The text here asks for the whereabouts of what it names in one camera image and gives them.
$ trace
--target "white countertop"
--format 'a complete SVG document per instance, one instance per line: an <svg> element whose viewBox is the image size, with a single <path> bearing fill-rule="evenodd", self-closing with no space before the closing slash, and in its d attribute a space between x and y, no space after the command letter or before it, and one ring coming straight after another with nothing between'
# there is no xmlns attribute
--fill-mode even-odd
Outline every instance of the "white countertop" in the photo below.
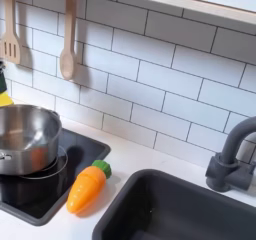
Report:
<svg viewBox="0 0 256 240"><path fill-rule="evenodd" d="M61 118L63 127L104 142L111 147L111 153L105 159L110 163L113 175L108 180L103 193L88 211L85 217L77 217L67 212L64 205L42 227L35 227L0 211L0 238L4 240L90 240L92 231L104 214L114 197L118 194L127 179L142 169L157 169L176 177L207 188L205 184L205 168L186 161L140 146L108 133L84 126L74 121ZM248 193L231 190L225 195L256 206L256 187Z"/></svg>

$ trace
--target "wooden spoon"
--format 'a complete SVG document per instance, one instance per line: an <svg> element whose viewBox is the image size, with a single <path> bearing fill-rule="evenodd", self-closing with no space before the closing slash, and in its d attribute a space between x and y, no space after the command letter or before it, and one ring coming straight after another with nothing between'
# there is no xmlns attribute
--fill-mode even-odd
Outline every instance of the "wooden spoon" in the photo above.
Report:
<svg viewBox="0 0 256 240"><path fill-rule="evenodd" d="M75 27L76 0L66 0L65 40L64 49L60 55L60 70L66 80L72 79L76 70Z"/></svg>
<svg viewBox="0 0 256 240"><path fill-rule="evenodd" d="M6 31L1 41L1 52L5 59L20 64L20 43L16 34L15 0L4 0Z"/></svg>

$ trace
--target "shelf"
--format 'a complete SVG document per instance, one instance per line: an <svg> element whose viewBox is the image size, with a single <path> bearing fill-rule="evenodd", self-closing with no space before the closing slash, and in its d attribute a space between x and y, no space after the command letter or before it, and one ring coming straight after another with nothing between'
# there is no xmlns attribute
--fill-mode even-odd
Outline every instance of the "shelf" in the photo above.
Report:
<svg viewBox="0 0 256 240"><path fill-rule="evenodd" d="M256 25L256 13L199 0L149 0Z"/></svg>

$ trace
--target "burner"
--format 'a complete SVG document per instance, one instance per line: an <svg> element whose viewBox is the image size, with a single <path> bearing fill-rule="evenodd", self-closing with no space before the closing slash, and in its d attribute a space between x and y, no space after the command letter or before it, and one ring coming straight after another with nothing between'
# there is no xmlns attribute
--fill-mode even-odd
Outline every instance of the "burner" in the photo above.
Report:
<svg viewBox="0 0 256 240"><path fill-rule="evenodd" d="M48 165L46 168L44 168L39 172L35 172L33 174L24 175L20 177L24 179L29 179L29 180L42 180L42 179L50 178L60 173L66 167L67 163L68 163L68 155L65 149L59 146L58 155L50 165Z"/></svg>

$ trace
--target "orange carrot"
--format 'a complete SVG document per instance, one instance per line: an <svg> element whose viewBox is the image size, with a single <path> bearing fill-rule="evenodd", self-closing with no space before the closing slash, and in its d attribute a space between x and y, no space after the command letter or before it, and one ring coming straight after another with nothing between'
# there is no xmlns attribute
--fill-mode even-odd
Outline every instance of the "orange carrot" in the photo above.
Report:
<svg viewBox="0 0 256 240"><path fill-rule="evenodd" d="M68 196L67 209L70 213L80 213L88 208L111 176L111 168L104 161L96 160L76 178Z"/></svg>

